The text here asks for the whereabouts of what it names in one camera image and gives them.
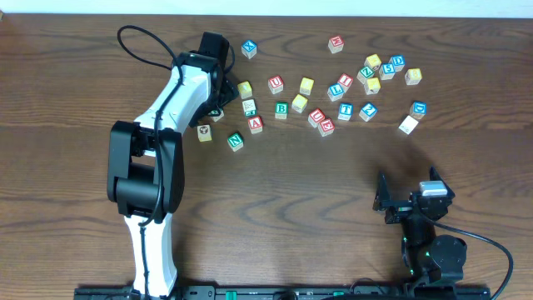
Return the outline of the green R block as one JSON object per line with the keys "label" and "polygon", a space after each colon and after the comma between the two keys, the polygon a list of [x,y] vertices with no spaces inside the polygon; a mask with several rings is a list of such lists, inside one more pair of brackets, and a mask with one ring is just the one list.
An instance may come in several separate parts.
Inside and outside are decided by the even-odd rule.
{"label": "green R block", "polygon": [[221,108],[212,110],[209,113],[209,117],[212,119],[213,122],[218,122],[220,119],[224,117],[224,112]]}

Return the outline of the green B block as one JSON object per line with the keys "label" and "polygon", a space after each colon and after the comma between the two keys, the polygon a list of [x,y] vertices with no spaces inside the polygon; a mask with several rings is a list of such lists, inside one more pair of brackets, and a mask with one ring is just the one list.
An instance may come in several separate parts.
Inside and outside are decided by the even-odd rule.
{"label": "green B block", "polygon": [[287,102],[277,102],[275,106],[275,118],[276,119],[286,119],[288,115],[288,103]]}

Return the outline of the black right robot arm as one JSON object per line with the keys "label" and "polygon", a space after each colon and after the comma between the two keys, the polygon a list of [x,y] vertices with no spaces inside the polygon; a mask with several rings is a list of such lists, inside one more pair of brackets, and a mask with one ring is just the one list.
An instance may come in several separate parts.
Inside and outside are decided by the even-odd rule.
{"label": "black right robot arm", "polygon": [[436,221],[448,213],[455,193],[433,167],[429,176],[407,200],[395,200],[385,174],[379,172],[372,207],[385,213],[385,223],[401,225],[402,259],[412,275],[406,285],[410,293],[416,289],[451,286],[464,276],[466,242],[451,235],[437,235],[435,230]]}

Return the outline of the yellow O block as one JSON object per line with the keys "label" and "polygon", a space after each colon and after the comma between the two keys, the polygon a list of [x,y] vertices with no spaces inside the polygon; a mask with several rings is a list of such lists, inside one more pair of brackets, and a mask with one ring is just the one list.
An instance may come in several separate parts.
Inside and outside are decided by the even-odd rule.
{"label": "yellow O block", "polygon": [[241,99],[247,99],[253,96],[252,86],[248,81],[238,83],[237,89]]}

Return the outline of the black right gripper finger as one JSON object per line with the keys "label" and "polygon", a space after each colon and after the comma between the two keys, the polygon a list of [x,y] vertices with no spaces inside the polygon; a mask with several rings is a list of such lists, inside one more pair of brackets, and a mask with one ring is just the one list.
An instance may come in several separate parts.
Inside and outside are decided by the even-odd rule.
{"label": "black right gripper finger", "polygon": [[385,174],[379,172],[377,176],[377,189],[372,209],[374,211],[385,211],[391,206],[391,195],[386,183]]}
{"label": "black right gripper finger", "polygon": [[441,177],[441,175],[436,171],[436,168],[431,166],[429,170],[429,176],[431,181],[438,181],[442,182],[442,184],[446,187],[446,183],[444,179]]}

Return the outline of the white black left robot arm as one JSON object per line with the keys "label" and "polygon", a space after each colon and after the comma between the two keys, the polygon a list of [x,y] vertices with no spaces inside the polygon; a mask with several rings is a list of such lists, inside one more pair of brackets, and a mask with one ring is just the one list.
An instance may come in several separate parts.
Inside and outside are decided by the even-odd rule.
{"label": "white black left robot arm", "polygon": [[184,191],[183,133],[239,94],[227,77],[235,53],[221,34],[205,32],[197,50],[170,56],[170,79],[154,103],[110,132],[107,196],[131,233],[132,294],[141,299],[167,299],[177,281],[172,215]]}

